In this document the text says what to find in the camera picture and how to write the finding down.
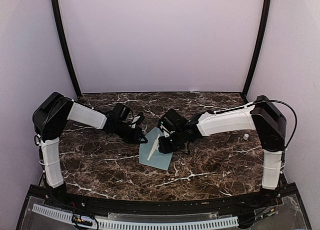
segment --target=vertical black post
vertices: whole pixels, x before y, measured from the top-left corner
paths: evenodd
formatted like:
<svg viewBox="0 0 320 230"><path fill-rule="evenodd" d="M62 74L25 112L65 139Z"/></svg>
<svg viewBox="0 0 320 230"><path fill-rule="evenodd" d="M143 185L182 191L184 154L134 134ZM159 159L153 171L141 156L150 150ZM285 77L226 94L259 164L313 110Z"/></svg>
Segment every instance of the vertical black post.
<svg viewBox="0 0 320 230"><path fill-rule="evenodd" d="M66 63L66 66L68 68L68 72L70 75L70 79L74 88L74 91L79 98L82 93L79 87L79 83L76 77L75 69L74 66L72 65L68 45L67 45L67 40L65 36L65 31L64 31L64 26L62 24L62 19L61 19L61 13L59 9L59 1L58 0L51 0L52 2L52 8L53 8L53 13L54 13L54 19L55 19L55 24L56 24L56 29L58 31L59 39L60 39L60 44L62 48L62 52L64 55L64 60Z"/></svg>
<svg viewBox="0 0 320 230"><path fill-rule="evenodd" d="M257 62L259 59L259 54L260 54L260 50L261 50L261 46L262 46L262 42L264 39L265 30L266 30L270 2L271 2L271 0L264 0L263 1L264 5L262 7L262 14L261 14L260 26L259 26L259 30L258 30L258 36L256 38L255 47L254 47L253 56L252 56L250 68L248 71L248 75L246 77L245 84L243 87L244 89L241 93L244 98L247 97L247 94L249 92L250 85L251 85L252 79L254 77Z"/></svg>

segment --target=teal cloth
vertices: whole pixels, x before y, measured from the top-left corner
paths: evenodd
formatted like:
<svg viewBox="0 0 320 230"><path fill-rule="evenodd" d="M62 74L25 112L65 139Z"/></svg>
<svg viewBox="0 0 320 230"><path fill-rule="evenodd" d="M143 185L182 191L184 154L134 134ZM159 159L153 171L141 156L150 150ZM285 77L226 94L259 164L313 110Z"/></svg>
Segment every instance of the teal cloth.
<svg viewBox="0 0 320 230"><path fill-rule="evenodd" d="M140 144L139 163L167 171L169 168L173 153L163 154L163 153L160 153L158 150L156 150L152 155L152 157L150 158L150 160L147 161L151 148L158 134L160 134L160 137L164 135L163 132L161 132L161 130L157 127L154 127L150 132L147 133L146 138L148 139L148 143Z"/></svg>

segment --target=white object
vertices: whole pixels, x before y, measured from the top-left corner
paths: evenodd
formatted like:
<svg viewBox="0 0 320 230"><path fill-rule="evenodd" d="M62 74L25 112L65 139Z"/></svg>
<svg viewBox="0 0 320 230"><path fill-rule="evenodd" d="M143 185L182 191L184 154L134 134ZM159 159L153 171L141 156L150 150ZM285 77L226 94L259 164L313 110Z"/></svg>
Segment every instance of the white object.
<svg viewBox="0 0 320 230"><path fill-rule="evenodd" d="M92 126L96 129L102 129L107 117L100 112L74 102L67 119Z"/></svg>
<svg viewBox="0 0 320 230"><path fill-rule="evenodd" d="M222 114L204 113L196 125L202 136L243 129L256 129L250 112L255 106L244 107Z"/></svg>
<svg viewBox="0 0 320 230"><path fill-rule="evenodd" d="M153 146L151 148L151 151L150 151L150 154L149 154L149 157L147 159L147 161L149 161L152 157L152 155L155 153L157 147L158 147L158 143L159 143L159 137L160 137L160 134L158 134L157 138L155 139L154 143L153 143Z"/></svg>
<svg viewBox="0 0 320 230"><path fill-rule="evenodd" d="M72 212L52 209L43 205L34 204L32 212L46 216L48 218L60 221L66 224L72 224ZM105 218L95 217L100 230L216 230L226 229L239 226L238 217L230 217L208 221L187 222L187 223L131 223L112 221ZM92 219L86 218L86 221L93 222ZM93 222L91 229L96 229L97 225Z"/></svg>
<svg viewBox="0 0 320 230"><path fill-rule="evenodd" d="M47 183L56 188L64 183L60 169L59 138L53 140L41 140L41 150Z"/></svg>
<svg viewBox="0 0 320 230"><path fill-rule="evenodd" d="M263 150L263 178L262 187L264 189L276 189L278 186L281 170L281 156L283 151L270 152Z"/></svg>
<svg viewBox="0 0 320 230"><path fill-rule="evenodd" d="M243 139L248 140L248 138L249 138L249 134L244 134Z"/></svg>

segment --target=brown marble surface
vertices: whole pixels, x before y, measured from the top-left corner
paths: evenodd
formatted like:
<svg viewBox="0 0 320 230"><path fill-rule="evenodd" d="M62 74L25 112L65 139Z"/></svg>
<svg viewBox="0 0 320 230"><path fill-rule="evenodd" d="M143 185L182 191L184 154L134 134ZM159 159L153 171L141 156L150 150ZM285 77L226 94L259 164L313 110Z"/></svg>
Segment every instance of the brown marble surface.
<svg viewBox="0 0 320 230"><path fill-rule="evenodd" d="M170 108L189 118L208 109L243 104L237 93L85 94L80 103L108 111L124 103L143 112L150 131ZM243 139L244 133L249 139ZM69 122L60 138L61 169L68 192L119 200L182 201L256 192L263 152L256 131L215 134L190 144L191 154L173 154L168 171L139 164L139 146L79 123Z"/></svg>

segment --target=white backdrop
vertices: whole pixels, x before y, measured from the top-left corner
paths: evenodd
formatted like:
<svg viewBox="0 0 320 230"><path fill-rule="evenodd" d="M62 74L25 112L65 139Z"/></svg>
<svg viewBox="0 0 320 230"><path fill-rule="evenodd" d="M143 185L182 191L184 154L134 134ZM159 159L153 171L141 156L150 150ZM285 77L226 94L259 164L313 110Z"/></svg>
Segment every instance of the white backdrop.
<svg viewBox="0 0 320 230"><path fill-rule="evenodd" d="M84 93L235 91L263 0L59 0Z"/></svg>

